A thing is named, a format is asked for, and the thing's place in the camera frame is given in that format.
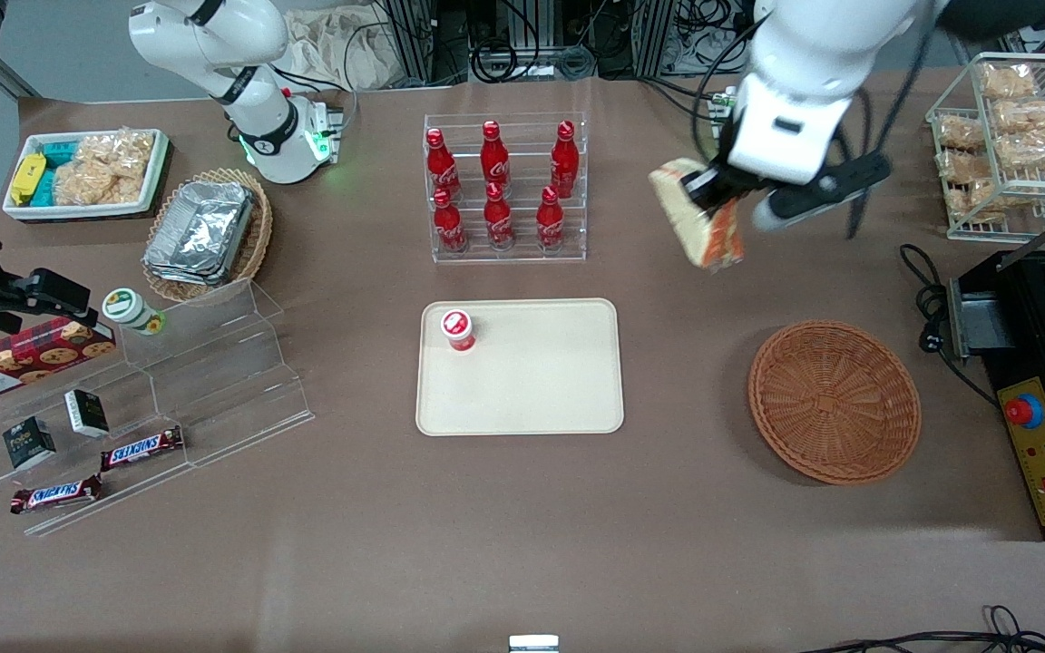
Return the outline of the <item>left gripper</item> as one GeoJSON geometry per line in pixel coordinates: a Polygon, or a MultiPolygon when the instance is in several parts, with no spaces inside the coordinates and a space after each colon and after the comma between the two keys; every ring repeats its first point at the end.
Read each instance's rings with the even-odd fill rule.
{"type": "Polygon", "coordinates": [[[737,117],[730,114],[722,124],[717,156],[710,161],[710,169],[681,177],[686,197],[694,206],[713,210],[713,220],[737,220],[738,203],[751,191],[766,187],[766,179],[762,174],[747,172],[732,164],[729,156],[738,133],[737,117]]]}

